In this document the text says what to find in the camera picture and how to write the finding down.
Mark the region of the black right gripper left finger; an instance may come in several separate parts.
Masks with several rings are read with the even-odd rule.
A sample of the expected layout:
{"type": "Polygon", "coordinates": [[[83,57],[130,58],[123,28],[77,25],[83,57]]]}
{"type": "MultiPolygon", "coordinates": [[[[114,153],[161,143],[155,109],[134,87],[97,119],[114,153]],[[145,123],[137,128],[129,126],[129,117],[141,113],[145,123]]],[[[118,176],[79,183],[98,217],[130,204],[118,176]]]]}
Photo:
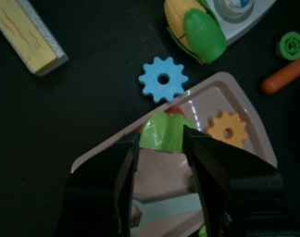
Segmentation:
{"type": "Polygon", "coordinates": [[[123,136],[73,172],[54,237],[130,237],[139,133],[123,136]]]}

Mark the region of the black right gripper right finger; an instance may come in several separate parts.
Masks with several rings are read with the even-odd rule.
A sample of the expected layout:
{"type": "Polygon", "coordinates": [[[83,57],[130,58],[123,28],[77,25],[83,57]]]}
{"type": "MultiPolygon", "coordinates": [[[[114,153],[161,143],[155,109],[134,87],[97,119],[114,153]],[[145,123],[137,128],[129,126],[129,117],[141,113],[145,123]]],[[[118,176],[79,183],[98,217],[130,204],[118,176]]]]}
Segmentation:
{"type": "Polygon", "coordinates": [[[183,129],[183,153],[208,237],[300,237],[277,168],[201,131],[183,129]]]}

